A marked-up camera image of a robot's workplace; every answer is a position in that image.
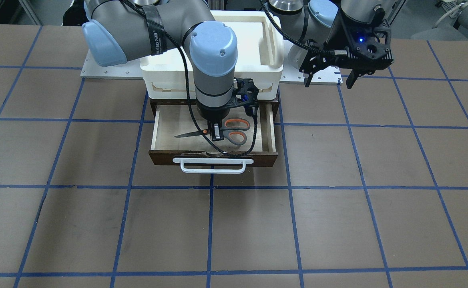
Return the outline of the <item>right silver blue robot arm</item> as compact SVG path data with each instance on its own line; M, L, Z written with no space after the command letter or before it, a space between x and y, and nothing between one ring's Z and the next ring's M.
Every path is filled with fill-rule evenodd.
M234 77L239 56L234 31L214 19L204 0L170 0L136 6L131 0L86 0L88 19L82 31L96 63L102 67L125 64L177 48L193 69L197 108L207 120L212 141L228 138L243 145L247 137L223 120L229 110L244 105L257 121L257 106L249 94L254 86ZM240 99L242 87L249 88Z

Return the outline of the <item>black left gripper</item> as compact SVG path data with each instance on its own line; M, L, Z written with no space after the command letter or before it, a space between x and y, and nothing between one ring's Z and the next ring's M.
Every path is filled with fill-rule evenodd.
M335 18L322 54L308 51L299 70L308 88L313 74L329 66L352 69L346 85L351 89L364 73L384 70L393 64L391 29L386 19L380 24L364 24L349 18Z

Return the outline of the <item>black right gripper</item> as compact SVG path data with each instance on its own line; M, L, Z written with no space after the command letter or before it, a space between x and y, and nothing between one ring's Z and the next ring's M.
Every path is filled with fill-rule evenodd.
M256 115L259 108L258 104L258 88L254 84L252 78L234 78L234 86L226 95L226 100L222 100L221 106L213 107L211 104L206 104L204 100L199 100L197 96L197 107L201 117L207 120L208 134L212 135L212 141L217 142L223 140L223 132L221 131L221 123L213 123L211 120L223 120L227 117L230 109L243 107L247 116Z

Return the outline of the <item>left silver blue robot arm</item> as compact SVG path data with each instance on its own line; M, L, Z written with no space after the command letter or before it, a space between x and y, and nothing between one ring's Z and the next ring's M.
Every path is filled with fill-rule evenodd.
M263 0L262 9L277 31L292 43L292 67L312 77L328 67L350 69L347 87L358 77L387 69L394 62L390 0Z

